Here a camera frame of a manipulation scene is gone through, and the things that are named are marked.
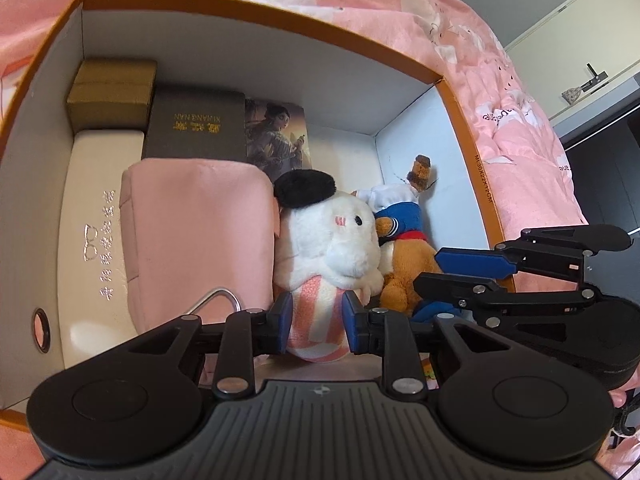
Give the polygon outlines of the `white glasses case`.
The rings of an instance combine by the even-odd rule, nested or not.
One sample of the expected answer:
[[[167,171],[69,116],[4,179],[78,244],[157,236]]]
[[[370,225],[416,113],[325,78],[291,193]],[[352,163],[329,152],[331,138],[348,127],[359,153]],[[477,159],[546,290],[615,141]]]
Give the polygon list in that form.
[[[119,192],[143,133],[86,130],[70,154],[58,231],[58,327],[64,365],[137,335],[127,304]]]

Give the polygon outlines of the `brown bear plush sailor outfit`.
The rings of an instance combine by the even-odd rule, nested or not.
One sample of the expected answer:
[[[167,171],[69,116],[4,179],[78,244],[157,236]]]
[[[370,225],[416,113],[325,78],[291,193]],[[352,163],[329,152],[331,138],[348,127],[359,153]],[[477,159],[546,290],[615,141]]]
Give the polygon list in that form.
[[[384,284],[378,305],[395,310],[420,322],[431,321],[440,312],[454,313],[449,304],[422,299],[413,281],[422,273],[438,273],[436,250],[428,242],[423,229],[420,195],[431,177],[431,159],[418,155],[406,180],[360,188],[353,196],[363,200],[373,212],[378,244],[381,246],[381,271]]]

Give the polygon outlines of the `white plush with black beret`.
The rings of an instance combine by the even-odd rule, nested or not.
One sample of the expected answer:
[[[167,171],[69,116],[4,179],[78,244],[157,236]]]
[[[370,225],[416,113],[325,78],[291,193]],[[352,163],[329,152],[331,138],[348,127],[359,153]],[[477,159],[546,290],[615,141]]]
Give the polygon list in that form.
[[[293,298],[288,352],[307,362],[337,361],[349,354],[344,293],[354,292],[365,306],[382,292],[374,215],[319,170],[282,174],[273,194],[280,207],[273,288]]]

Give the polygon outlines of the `pink fabric pouch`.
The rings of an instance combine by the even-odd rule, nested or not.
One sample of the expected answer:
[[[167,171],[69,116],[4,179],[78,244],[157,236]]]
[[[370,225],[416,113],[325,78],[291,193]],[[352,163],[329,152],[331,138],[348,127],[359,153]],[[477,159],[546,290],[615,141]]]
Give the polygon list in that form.
[[[119,210],[138,332],[185,314],[219,287],[244,308],[272,304],[280,217],[262,170],[228,160],[146,158],[122,175]]]

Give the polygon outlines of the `orange cardboard storage box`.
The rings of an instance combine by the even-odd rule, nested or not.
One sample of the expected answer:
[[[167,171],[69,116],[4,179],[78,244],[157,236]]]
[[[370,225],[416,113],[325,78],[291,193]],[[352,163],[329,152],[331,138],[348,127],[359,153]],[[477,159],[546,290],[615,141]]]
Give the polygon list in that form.
[[[245,0],[73,0],[27,64],[1,124],[1,421],[64,364],[58,227],[73,137],[65,101],[84,58],[152,58],[168,84],[301,105],[311,154],[341,188],[391,181],[416,153],[438,165],[437,245],[503,240],[452,82],[341,27]]]

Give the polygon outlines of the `dark Xi Jiang Nan box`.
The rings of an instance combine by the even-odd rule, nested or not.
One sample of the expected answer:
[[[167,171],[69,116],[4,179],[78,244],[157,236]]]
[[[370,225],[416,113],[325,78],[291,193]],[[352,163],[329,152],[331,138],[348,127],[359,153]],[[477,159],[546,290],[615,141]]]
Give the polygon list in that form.
[[[142,156],[245,162],[244,112],[241,92],[159,86]]]

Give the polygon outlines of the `illustrated woman picture card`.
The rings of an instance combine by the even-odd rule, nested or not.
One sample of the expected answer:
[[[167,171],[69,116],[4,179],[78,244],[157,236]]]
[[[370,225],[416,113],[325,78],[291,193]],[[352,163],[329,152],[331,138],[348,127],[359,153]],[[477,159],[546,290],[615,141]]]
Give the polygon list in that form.
[[[246,159],[274,182],[294,169],[312,167],[304,110],[291,103],[246,100]]]

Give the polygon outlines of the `pink patterned duvet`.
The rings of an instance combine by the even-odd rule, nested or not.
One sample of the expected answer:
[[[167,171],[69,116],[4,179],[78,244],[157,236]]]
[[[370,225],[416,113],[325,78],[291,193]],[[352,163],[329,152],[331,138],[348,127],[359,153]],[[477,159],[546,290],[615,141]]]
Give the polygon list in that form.
[[[1,0],[1,84],[26,65],[73,0]],[[306,14],[386,44],[443,74],[483,159],[507,236],[584,218],[546,114],[500,40],[460,0],[248,0]]]

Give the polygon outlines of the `gold cardboard box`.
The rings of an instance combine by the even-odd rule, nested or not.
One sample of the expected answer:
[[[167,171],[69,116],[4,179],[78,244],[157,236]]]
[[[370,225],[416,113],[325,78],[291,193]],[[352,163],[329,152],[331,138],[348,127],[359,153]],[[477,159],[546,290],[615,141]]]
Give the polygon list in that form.
[[[157,71],[154,60],[86,58],[66,98],[73,133],[148,126]]]

